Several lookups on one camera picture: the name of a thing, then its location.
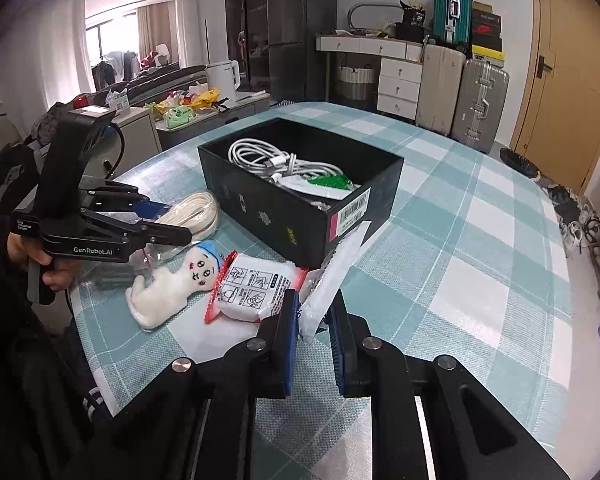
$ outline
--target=teal and white tablecloth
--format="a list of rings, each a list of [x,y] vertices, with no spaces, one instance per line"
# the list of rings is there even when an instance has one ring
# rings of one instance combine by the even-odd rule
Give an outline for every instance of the teal and white tablecloth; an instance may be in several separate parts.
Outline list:
[[[328,103],[228,124],[120,180],[174,202],[205,187],[200,144],[276,116],[404,157],[391,217],[361,248],[342,287],[348,311],[406,354],[455,356],[554,452],[571,368],[570,288],[553,207],[532,181],[453,140]],[[214,239],[225,254],[279,258],[227,217]],[[203,325],[204,294],[166,326],[143,332],[125,303],[133,276],[128,266],[98,264],[72,292],[86,357],[114,413],[173,359],[215,358],[256,332],[227,319]],[[299,343],[291,397],[260,400],[256,427],[257,480],[370,478],[369,403],[338,396],[328,334]]]

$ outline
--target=human hand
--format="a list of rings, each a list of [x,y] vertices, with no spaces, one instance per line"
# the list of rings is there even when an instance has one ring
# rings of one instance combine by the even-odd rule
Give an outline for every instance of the human hand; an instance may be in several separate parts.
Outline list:
[[[9,233],[7,238],[7,253],[11,261],[23,269],[27,268],[29,259],[38,262],[41,266],[48,266],[53,261],[54,269],[48,270],[42,275],[42,282],[54,292],[69,288],[80,268],[78,260],[52,259],[42,250],[42,243],[39,239],[14,233]]]

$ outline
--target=stacked shoe box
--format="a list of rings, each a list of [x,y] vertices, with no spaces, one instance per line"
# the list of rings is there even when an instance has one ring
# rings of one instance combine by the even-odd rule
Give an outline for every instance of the stacked shoe box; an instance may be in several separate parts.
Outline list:
[[[474,59],[488,61],[500,68],[504,67],[502,53],[502,19],[493,13],[491,6],[474,2],[472,10],[472,54]]]

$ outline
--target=white cable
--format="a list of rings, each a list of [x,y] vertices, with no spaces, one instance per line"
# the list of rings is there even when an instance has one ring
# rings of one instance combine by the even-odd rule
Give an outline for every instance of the white cable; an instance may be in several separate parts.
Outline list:
[[[208,191],[187,196],[156,220],[158,224],[187,227],[192,241],[204,240],[218,227],[218,202]]]
[[[228,158],[232,164],[266,179],[270,179],[274,173],[285,176],[296,174],[305,178],[343,173],[333,164],[302,160],[295,153],[283,152],[273,144],[259,139],[236,140],[229,147]]]

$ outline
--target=person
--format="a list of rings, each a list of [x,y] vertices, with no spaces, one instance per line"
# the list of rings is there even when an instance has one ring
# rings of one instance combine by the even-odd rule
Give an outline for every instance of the person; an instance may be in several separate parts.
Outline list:
[[[88,413],[98,406],[89,394],[94,381],[75,324],[73,347],[80,348],[67,352],[27,301],[31,260],[53,263],[42,280],[56,292],[72,284],[79,268],[77,260],[52,260],[40,240],[0,225],[0,478],[57,478],[96,431]],[[85,367],[88,377],[76,374]]]

